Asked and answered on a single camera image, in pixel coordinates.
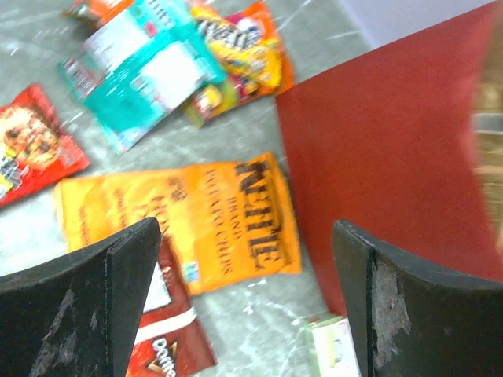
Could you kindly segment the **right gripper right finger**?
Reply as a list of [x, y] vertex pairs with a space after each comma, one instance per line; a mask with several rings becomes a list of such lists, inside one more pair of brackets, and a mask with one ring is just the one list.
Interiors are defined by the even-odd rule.
[[502, 285], [448, 269], [345, 221], [332, 249], [364, 376], [499, 376]]

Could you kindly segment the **orange Kettle chips bag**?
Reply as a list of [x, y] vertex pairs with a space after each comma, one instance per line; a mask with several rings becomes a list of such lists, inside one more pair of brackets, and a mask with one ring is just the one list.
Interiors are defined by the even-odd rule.
[[68, 178], [53, 194], [70, 251], [156, 218], [194, 295], [302, 270], [288, 184], [271, 152], [247, 162]]

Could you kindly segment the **red paper bag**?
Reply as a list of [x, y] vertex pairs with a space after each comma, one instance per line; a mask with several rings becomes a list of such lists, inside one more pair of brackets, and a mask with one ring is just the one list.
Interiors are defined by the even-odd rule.
[[331, 312], [347, 312], [331, 242], [340, 219], [447, 268], [501, 280], [472, 129], [500, 13], [501, 2], [489, 2], [277, 97], [298, 225]]

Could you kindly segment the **red Doritos bag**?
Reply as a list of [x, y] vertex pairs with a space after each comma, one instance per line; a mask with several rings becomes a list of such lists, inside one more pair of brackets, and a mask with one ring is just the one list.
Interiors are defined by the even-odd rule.
[[127, 375], [191, 376], [216, 364], [170, 240], [164, 237]]

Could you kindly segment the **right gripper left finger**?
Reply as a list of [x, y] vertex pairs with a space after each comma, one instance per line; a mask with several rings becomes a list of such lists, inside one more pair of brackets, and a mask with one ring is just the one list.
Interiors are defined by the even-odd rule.
[[124, 376], [160, 250], [145, 218], [1, 278], [3, 376]]

